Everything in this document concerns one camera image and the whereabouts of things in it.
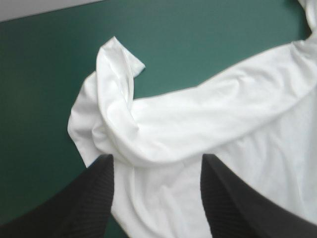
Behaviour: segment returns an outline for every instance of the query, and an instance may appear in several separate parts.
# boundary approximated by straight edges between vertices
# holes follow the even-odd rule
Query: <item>white shirt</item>
[[[86,166],[113,154],[112,214],[132,238],[207,238],[203,153],[317,223],[316,0],[300,0],[313,31],[197,87],[133,100],[145,67],[115,37],[72,108],[68,132]]]

